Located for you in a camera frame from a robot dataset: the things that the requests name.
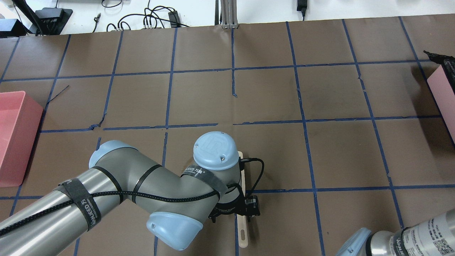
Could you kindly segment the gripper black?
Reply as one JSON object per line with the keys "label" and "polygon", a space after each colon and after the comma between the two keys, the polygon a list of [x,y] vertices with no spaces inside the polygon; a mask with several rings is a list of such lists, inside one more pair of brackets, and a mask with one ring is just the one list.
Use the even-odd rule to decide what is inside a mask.
{"label": "gripper black", "polygon": [[261,215],[259,199],[256,195],[245,195],[240,185],[229,185],[228,188],[235,188],[234,191],[239,194],[231,202],[217,203],[215,205],[208,216],[213,223],[216,222],[216,217],[220,215],[238,214],[247,217],[248,222],[251,221],[252,217],[259,217]]}

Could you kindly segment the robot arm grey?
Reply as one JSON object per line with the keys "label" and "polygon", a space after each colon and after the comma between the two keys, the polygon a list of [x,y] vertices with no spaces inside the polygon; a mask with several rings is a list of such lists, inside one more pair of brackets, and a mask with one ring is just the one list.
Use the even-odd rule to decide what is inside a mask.
{"label": "robot arm grey", "polygon": [[1,222],[1,255],[57,256],[126,200],[148,212],[149,232],[183,251],[206,220],[260,215],[252,193],[264,168],[262,159],[242,158],[221,131],[195,141],[180,175],[135,147],[107,141],[93,152],[88,170]]}
{"label": "robot arm grey", "polygon": [[337,256],[453,256],[455,210],[395,233],[361,228],[338,250]]}

